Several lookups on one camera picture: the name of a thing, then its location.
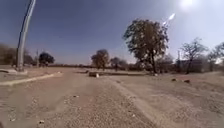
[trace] sky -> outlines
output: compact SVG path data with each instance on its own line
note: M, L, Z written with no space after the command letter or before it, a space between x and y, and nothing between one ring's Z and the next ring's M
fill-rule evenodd
M29 0L0 0L0 42L16 47ZM132 20L165 22L172 14L167 53L202 39L209 48L224 41L223 0L36 0L26 49L47 51L57 63L90 64L107 49L111 57L135 62L122 36Z

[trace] sun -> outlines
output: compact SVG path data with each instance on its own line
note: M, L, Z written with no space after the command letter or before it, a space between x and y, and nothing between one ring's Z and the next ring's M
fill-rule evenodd
M180 6L182 10L188 11L193 6L193 4L193 0L181 0Z

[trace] sandy ground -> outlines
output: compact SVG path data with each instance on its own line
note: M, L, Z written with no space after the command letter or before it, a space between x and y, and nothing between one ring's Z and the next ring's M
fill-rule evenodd
M0 87L5 128L223 128L224 76L50 68L62 77Z
M224 127L224 76L218 73L107 79L158 127ZM182 82L187 79L190 84Z
M63 77L0 87L5 128L156 128L104 78Z

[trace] dirt road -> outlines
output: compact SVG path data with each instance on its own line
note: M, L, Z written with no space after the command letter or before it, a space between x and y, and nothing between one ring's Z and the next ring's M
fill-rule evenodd
M5 128L156 128L104 78L63 77L0 87Z
M158 127L224 127L224 77L221 75L110 76L107 79Z

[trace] bare tree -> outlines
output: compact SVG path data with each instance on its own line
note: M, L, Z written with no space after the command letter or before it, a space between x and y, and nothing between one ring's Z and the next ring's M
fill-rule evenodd
M188 62L186 74L190 73L190 68L192 61L200 56L207 48L200 43L201 39L195 38L191 43L183 44L181 50L184 52L184 58L186 58Z
M208 62L209 62L209 69L210 69L211 72L214 69L214 64L217 61L218 57L219 57L219 55L218 55L216 50L212 50L207 55L207 59L208 59Z
M161 58L158 58L156 60L156 63L158 65L160 73L162 73L163 71L168 72L173 63L173 56L171 54L164 55Z
M167 28L159 22L134 20L124 36L128 49L140 63L150 63L156 73L155 57L165 54L168 42Z
M215 47L215 51L219 57L224 57L224 42Z
M24 64L32 64L33 58L29 55L28 50L24 51ZM0 64L16 64L16 49L5 44L0 44Z

